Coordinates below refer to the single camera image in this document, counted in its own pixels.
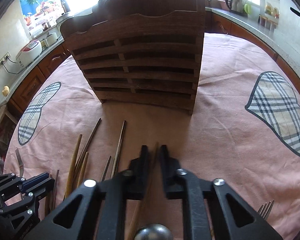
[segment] plaid pattern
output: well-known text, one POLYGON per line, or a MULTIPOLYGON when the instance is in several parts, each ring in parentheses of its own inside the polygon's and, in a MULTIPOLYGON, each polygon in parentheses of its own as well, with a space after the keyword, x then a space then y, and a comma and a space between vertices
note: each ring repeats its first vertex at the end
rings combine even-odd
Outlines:
POLYGON ((272 71, 262 73, 245 108, 300 156, 300 106, 292 87, 281 75, 272 71))
POLYGON ((60 87, 60 82, 53 83, 32 99, 19 122, 18 141, 20 145, 25 145, 31 139, 37 128, 42 107, 55 95, 60 87))

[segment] screw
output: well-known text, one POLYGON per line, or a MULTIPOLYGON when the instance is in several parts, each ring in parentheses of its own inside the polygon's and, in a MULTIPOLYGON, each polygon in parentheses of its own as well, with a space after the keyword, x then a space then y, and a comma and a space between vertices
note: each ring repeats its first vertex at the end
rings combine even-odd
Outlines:
POLYGON ((133 175, 133 171, 132 170, 125 170, 122 173, 122 175, 125 176, 125 177, 131 177, 133 175))
POLYGON ((187 172, 184 169, 177 169, 177 174, 178 175, 186 175, 187 172))
POLYGON ((84 183, 83 183, 86 187, 94 187, 97 183, 95 180, 93 179, 87 179, 84 183))
POLYGON ((226 183, 226 182, 225 182, 224 179, 215 179, 215 180, 213 181, 213 184, 216 185, 216 186, 222 186, 222 185, 224 185, 225 183, 226 183))

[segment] poster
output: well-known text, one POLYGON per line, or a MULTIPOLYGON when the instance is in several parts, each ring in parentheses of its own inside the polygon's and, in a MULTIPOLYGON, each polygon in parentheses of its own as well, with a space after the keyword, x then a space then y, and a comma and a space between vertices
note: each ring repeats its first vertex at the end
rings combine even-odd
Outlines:
POLYGON ((60 0, 20 0, 20 4, 29 31, 45 23, 55 25, 64 13, 60 0))

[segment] rice cooker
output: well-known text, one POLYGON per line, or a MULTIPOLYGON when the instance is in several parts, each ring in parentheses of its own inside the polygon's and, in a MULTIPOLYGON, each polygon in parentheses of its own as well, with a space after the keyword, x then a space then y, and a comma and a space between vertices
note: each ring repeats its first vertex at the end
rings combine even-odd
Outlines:
POLYGON ((41 42, 38 40, 31 41, 20 50, 16 56, 16 61, 20 64, 21 68, 27 67, 34 62, 41 52, 41 42))

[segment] electric kettle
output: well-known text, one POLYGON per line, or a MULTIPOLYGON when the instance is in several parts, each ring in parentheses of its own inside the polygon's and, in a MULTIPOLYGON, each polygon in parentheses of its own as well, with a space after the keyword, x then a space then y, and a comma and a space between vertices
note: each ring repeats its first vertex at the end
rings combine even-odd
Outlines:
POLYGON ((242 13, 242 0, 226 0, 226 5, 231 11, 242 13))

